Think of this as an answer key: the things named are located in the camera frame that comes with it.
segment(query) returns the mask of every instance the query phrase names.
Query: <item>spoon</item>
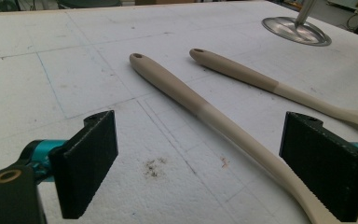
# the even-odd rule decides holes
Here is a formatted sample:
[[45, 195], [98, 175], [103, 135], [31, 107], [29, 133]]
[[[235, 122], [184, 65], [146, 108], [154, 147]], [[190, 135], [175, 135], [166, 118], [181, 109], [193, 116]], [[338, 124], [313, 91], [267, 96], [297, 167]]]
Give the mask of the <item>spoon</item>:
[[132, 68], [140, 76], [230, 139], [275, 176], [275, 179], [296, 198], [312, 223], [341, 223], [283, 160], [277, 158], [234, 121], [191, 90], [179, 78], [155, 61], [139, 53], [133, 53], [130, 56], [130, 62]]
[[192, 49], [191, 57], [203, 66], [209, 67], [223, 75], [236, 78], [262, 90], [280, 95], [299, 104], [310, 107], [335, 119], [346, 120], [358, 124], [358, 110], [348, 110], [330, 105], [315, 97], [298, 91], [270, 77], [266, 77], [255, 70], [236, 63], [205, 49]]

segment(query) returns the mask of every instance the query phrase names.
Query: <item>stain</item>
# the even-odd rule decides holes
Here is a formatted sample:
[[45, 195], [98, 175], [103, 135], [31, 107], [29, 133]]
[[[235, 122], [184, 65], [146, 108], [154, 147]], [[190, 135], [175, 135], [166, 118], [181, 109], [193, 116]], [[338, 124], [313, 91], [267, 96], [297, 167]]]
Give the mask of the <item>stain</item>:
[[222, 168], [227, 168], [229, 164], [229, 160], [225, 157], [220, 157], [220, 161], [223, 162]]
[[145, 177], [157, 179], [161, 176], [164, 176], [165, 175], [165, 173], [163, 171], [164, 164], [167, 164], [167, 159], [162, 158], [162, 157], [145, 162], [145, 165], [144, 165]]

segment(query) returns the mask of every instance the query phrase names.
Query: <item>beige utensil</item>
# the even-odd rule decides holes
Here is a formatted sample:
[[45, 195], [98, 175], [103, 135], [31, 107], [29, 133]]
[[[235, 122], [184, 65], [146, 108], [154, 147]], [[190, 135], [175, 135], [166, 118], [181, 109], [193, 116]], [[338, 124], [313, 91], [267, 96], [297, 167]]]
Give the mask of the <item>beige utensil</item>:
[[215, 128], [266, 168], [296, 198], [312, 223], [340, 223], [283, 160], [274, 156], [240, 126], [191, 90], [184, 82], [142, 54], [132, 54], [130, 62], [139, 75], [183, 105], [203, 122]]
[[347, 110], [327, 104], [304, 92], [297, 91], [290, 86], [270, 77], [266, 77], [242, 64], [235, 63], [230, 59], [205, 49], [192, 49], [190, 55], [198, 63], [223, 75], [234, 77], [239, 81], [246, 82], [265, 91], [273, 92], [284, 98], [318, 110], [330, 117], [358, 124], [358, 110]]

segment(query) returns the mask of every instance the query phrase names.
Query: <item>white table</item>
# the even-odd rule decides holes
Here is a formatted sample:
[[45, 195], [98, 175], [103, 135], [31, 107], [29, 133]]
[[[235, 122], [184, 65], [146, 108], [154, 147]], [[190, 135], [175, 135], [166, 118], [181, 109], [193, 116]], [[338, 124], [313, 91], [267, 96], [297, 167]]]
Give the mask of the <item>white table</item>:
[[[85, 215], [64, 220], [54, 184], [39, 191], [49, 223], [309, 223], [251, 158], [140, 78], [149, 56], [278, 156], [286, 111], [324, 121], [347, 141], [358, 128], [223, 77], [188, 55], [224, 55], [298, 90], [358, 109], [358, 35], [309, 18], [333, 40], [280, 38], [269, 2], [115, 7], [0, 14], [0, 169], [35, 139], [69, 139], [86, 116], [114, 109], [119, 155]], [[147, 172], [153, 163], [157, 176]]]

